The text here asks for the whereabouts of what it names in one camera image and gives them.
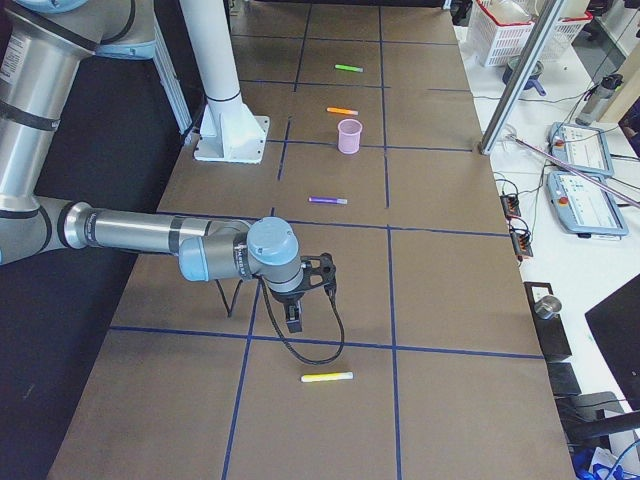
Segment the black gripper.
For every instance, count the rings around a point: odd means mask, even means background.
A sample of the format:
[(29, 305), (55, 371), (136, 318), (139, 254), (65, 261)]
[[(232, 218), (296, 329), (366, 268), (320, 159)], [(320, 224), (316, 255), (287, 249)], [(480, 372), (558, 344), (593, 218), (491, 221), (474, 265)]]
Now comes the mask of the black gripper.
[(277, 292), (270, 287), (267, 288), (274, 300), (279, 302), (284, 309), (286, 326), (291, 334), (301, 333), (302, 327), (302, 305), (303, 292)]

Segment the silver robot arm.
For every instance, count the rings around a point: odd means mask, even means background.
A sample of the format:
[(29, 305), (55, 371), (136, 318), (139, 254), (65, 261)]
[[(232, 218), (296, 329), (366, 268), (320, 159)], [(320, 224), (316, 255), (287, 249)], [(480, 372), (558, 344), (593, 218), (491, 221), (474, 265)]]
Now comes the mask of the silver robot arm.
[(175, 256), (190, 281), (259, 279), (302, 329), (311, 268), (277, 217), (218, 222), (96, 209), (39, 197), (39, 178), (82, 60), (167, 58), (150, 1), (9, 1), (12, 34), (1, 64), (1, 260), (103, 247)]

